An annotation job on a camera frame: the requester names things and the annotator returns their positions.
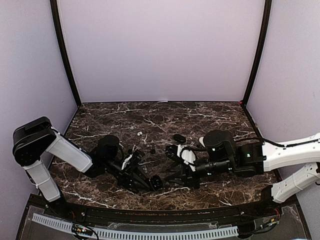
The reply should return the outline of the black round charging case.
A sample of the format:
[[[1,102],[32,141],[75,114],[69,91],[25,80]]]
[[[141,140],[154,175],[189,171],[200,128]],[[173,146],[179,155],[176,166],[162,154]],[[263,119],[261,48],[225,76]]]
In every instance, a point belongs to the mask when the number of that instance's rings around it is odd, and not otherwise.
[[[150,188],[153,191],[157,191],[163,188],[162,179],[158,175],[153,175],[149,178]]]

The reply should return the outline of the white oval charging case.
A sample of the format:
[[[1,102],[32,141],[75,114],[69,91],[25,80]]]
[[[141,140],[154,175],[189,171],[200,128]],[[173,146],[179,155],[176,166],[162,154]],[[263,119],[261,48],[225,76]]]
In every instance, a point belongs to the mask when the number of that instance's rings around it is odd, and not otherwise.
[[[205,145],[205,143],[204,143],[204,137],[200,137],[198,141],[199,141],[199,143],[202,145],[203,148],[206,147],[206,145]]]

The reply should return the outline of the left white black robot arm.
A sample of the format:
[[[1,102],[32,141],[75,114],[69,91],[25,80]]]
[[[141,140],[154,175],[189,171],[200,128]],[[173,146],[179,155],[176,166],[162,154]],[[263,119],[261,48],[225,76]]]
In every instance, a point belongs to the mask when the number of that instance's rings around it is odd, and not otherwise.
[[[71,208],[62,200],[61,190],[42,162],[43,153],[52,154],[89,178],[108,172],[117,179],[118,185],[134,193],[157,188],[158,178],[146,176],[139,167],[144,156],[140,150],[125,156],[119,138],[108,134],[87,152],[64,137],[45,116],[14,130],[12,153],[60,218],[67,218]]]

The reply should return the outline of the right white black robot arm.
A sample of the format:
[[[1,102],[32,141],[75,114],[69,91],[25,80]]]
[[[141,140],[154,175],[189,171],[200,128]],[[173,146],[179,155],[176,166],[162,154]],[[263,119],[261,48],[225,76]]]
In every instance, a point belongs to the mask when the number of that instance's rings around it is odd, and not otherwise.
[[[262,175],[282,167],[304,166],[284,180],[265,187],[255,213],[266,217],[275,208],[320,178],[320,135],[317,133],[295,141],[276,143],[256,138],[254,143],[237,146],[231,133],[211,130],[199,139],[202,148],[168,145],[166,156],[173,160],[166,181],[198,189],[200,179],[217,173],[238,177]]]

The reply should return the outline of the black oval charging case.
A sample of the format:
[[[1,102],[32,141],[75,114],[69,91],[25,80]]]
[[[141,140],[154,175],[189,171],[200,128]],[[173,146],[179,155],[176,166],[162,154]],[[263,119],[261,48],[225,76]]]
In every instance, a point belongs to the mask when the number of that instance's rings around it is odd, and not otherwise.
[[[183,144],[187,141],[187,139],[181,134],[174,134],[173,139],[180,144]]]

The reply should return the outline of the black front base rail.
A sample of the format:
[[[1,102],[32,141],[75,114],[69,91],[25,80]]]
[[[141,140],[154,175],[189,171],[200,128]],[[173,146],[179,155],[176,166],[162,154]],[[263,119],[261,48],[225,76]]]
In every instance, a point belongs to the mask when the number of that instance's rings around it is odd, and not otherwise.
[[[218,222],[219,224],[244,224],[262,217],[270,217],[281,208],[296,204],[295,197],[281,204],[262,204],[260,201],[236,206],[215,207],[196,210],[124,210],[105,207],[94,207],[69,203],[75,213],[76,221],[82,224],[107,225],[108,223],[173,225]]]

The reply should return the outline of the right black frame post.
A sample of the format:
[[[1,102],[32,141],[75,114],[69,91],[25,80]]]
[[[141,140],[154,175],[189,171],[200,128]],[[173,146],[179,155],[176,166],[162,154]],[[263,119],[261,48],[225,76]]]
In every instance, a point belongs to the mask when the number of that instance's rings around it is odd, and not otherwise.
[[[258,69],[260,66],[264,45],[266,41],[268,26],[269,26],[269,20],[271,15],[271,8],[272,8],[272,0],[265,0],[264,1],[264,8],[263,8],[263,15],[262,15],[262,21],[261,21],[261,27],[257,42],[257,47],[252,63],[252,68],[250,71],[250,75],[248,78],[247,86],[243,95],[243,99],[241,100],[241,106],[243,108],[246,108],[254,87],[254,83],[257,77]]]

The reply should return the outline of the black frame post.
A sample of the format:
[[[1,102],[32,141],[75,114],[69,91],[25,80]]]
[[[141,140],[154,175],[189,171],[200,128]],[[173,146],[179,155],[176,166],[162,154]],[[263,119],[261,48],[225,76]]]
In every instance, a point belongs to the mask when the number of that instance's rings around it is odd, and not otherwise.
[[[241,100],[241,106],[243,108],[246,108],[254,87],[254,83],[257,77],[258,69],[260,66],[264,45],[266,41],[268,26],[269,26],[269,20],[271,15],[271,8],[272,8],[272,0],[265,0],[264,1],[264,8],[263,8],[263,15],[262,15],[262,21],[261,21],[261,27],[257,42],[257,47],[252,63],[252,68],[250,71],[250,75],[248,78],[247,86],[243,95],[243,99]]]
[[[72,68],[71,68],[69,56],[67,53],[67,47],[64,39],[64,34],[63,34],[63,29],[62,29],[60,14],[59,14],[58,1],[50,0],[49,2],[50,2],[50,9],[51,9],[52,20],[53,20],[53,25],[55,29],[56,39],[57,39],[57,43],[60,51],[60,56],[62,59],[62,63],[64,66],[64,70],[66,73],[66,77],[68,80],[68,84],[69,84],[73,99],[75,101],[77,108],[79,108],[82,105],[82,101],[76,86],[76,81],[72,73]]]

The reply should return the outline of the left black frame post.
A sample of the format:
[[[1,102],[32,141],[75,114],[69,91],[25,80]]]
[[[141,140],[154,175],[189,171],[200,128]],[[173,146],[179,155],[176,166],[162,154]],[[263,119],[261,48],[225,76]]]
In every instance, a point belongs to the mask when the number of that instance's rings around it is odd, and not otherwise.
[[[68,80],[68,84],[69,84],[73,99],[75,101],[77,108],[79,108],[82,105],[82,101],[76,86],[76,81],[72,73],[72,68],[71,68],[69,56],[67,53],[67,47],[64,39],[64,34],[63,34],[63,29],[62,29],[60,14],[59,14],[58,1],[50,0],[49,2],[50,2],[50,9],[51,9],[52,20],[53,20],[53,25],[55,29],[56,39],[57,39],[57,43],[60,51],[60,56],[62,59],[62,63],[64,66],[64,70],[66,73],[66,77]]]

